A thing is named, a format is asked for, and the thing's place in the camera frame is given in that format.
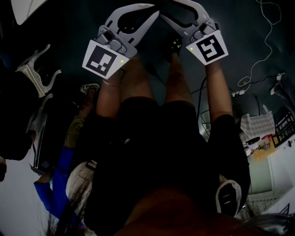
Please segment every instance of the table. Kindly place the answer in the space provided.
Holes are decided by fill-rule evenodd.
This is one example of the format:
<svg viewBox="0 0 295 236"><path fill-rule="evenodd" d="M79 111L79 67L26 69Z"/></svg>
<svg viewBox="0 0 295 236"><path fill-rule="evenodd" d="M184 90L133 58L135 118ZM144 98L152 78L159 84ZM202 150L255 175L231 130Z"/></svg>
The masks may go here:
<svg viewBox="0 0 295 236"><path fill-rule="evenodd" d="M18 25L24 23L47 0L11 0L14 17Z"/></svg>

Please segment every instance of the blue jacket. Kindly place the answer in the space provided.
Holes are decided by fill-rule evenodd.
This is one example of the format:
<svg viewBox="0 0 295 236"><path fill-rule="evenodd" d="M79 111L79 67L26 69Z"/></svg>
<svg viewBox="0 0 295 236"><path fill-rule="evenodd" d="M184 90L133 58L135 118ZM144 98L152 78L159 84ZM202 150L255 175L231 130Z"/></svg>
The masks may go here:
<svg viewBox="0 0 295 236"><path fill-rule="evenodd" d="M65 208L71 205L65 194L65 188L73 154L74 152L67 147L62 148L58 166L54 170L53 190L50 188L50 183L35 184L37 193L46 210L58 219L61 219ZM80 222L80 219L72 210L71 225L78 224Z"/></svg>

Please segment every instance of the blue sleeve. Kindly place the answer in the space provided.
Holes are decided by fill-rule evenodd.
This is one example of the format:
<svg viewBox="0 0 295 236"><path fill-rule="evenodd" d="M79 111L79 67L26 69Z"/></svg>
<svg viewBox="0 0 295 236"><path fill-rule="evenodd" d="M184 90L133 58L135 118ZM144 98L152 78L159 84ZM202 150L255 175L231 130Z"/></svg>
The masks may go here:
<svg viewBox="0 0 295 236"><path fill-rule="evenodd" d="M35 184L35 188L46 210L50 212L53 204L53 194L50 183Z"/></svg>
<svg viewBox="0 0 295 236"><path fill-rule="evenodd" d="M59 157L59 163L57 165L57 169L59 170L59 172L61 173L66 173L68 174L69 168L70 168L70 163L72 160L72 157L74 155L74 151L70 150L67 147L63 147L61 149L61 154Z"/></svg>

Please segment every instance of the chair leg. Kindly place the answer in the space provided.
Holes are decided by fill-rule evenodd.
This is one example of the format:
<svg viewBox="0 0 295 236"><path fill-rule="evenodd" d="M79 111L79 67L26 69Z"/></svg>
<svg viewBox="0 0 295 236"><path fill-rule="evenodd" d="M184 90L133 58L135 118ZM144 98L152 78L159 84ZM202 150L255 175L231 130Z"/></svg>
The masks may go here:
<svg viewBox="0 0 295 236"><path fill-rule="evenodd" d="M39 131L39 130L38 130L38 125L41 124L41 120L40 120L40 119L41 119L42 114L43 114L44 106L45 106L46 102L47 102L49 99L51 99L51 98L53 98L53 93L48 94L48 95L44 98L44 100L43 100L43 102L42 102L42 105L41 105L41 107L40 107L39 110L38 110L38 114L37 114L36 118L31 122L31 124L30 124L30 126L29 126L29 130L35 130L36 133Z"/></svg>
<svg viewBox="0 0 295 236"><path fill-rule="evenodd" d="M34 51L34 54L32 55L32 56L30 56L29 58L27 58L26 60L24 60L19 66L18 66L18 68L20 68L20 67L22 67L24 64L27 64L28 63L28 61L30 61L35 55L37 55L38 54L38 50L35 50Z"/></svg>
<svg viewBox="0 0 295 236"><path fill-rule="evenodd" d="M47 44L46 48L44 50L42 50L41 52L37 53L36 55L34 55L31 60L29 61L29 65L34 67L34 63L35 61L41 56L43 55L49 48L50 48L50 44Z"/></svg>
<svg viewBox="0 0 295 236"><path fill-rule="evenodd" d="M51 78L50 83L49 83L47 86L44 87L44 89L43 89L44 93L47 93L49 90L52 89L52 86L53 86L53 84L54 84L54 82L55 82L56 76L57 76L58 74L60 74L60 73L61 73L61 70L57 70L57 71L55 71L55 73L53 74L53 76L52 76L52 78Z"/></svg>

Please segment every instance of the white cable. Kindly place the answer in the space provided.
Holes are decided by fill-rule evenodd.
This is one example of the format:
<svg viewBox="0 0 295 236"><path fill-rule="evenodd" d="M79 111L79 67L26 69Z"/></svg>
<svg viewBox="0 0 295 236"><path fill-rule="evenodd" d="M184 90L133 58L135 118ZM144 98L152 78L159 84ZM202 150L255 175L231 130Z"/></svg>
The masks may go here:
<svg viewBox="0 0 295 236"><path fill-rule="evenodd" d="M250 76L245 76L243 79L245 79L245 78L249 78L249 81L247 82L247 83L245 83L245 84L243 84L243 85L240 85L240 82L243 80L243 79L241 79L239 82L238 82L238 87L244 87L245 85L247 85L247 84L249 84L249 86L248 86L248 88L245 90L245 92L250 88L250 83L251 83L251 78L252 78L252 69L253 69L253 67L254 66L256 66L259 62L262 62L262 61L265 61L265 60L267 60L269 57L270 57L270 55L272 54L272 48L271 48L271 46L269 46L268 44L267 44L267 42L266 42L266 40L267 40L267 37L271 34L271 32L272 32L272 26L273 25L276 25L277 23L279 23L281 20L282 20L282 13L281 13L281 8L280 8L280 6L278 5L278 4L276 4L276 3L273 3L273 2L262 2L262 0L255 0L256 2L258 2L259 4L260 4L260 9L261 9L261 13L262 13L262 15L263 15L263 17L267 20L267 22L270 24L270 26L271 26L271 30L269 31L269 33L268 33L268 35L265 37L265 39L264 39L264 43L271 49L271 52L269 53L269 55L265 58L265 59L263 59L263 60L260 60L260 61L257 61L256 63L254 63L254 65L251 67L251 70L250 70ZM277 21L277 22L275 22L275 23L272 23L265 15L264 15L264 13L263 13L263 8L262 8L262 5L263 4L274 4L274 5L277 5L278 6L278 8L279 8L279 10L280 10L280 19Z"/></svg>

